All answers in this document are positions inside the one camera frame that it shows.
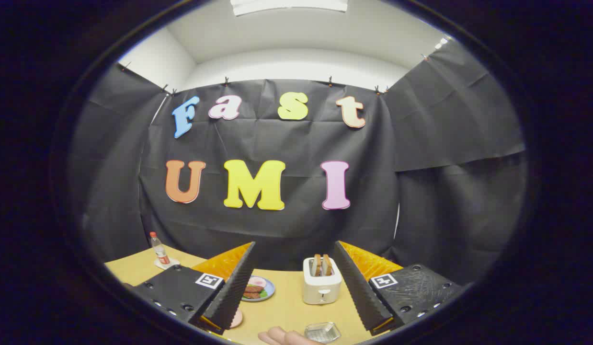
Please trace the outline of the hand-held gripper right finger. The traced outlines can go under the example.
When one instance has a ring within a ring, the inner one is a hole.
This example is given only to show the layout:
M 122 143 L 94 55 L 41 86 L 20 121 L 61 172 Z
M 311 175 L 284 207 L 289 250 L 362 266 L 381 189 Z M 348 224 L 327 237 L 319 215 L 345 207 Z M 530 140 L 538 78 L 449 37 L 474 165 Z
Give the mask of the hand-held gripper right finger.
M 334 244 L 333 258 L 371 335 L 428 316 L 465 290 L 423 264 L 403 267 L 344 241 Z

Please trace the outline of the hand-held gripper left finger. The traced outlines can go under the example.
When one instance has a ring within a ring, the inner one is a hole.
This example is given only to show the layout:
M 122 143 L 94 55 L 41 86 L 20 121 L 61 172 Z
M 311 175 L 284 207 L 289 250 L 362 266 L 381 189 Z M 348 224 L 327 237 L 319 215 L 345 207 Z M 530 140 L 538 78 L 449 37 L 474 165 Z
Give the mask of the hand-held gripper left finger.
M 131 291 L 172 318 L 221 335 L 230 328 L 253 273 L 255 245 L 248 242 L 191 268 L 172 265 Z

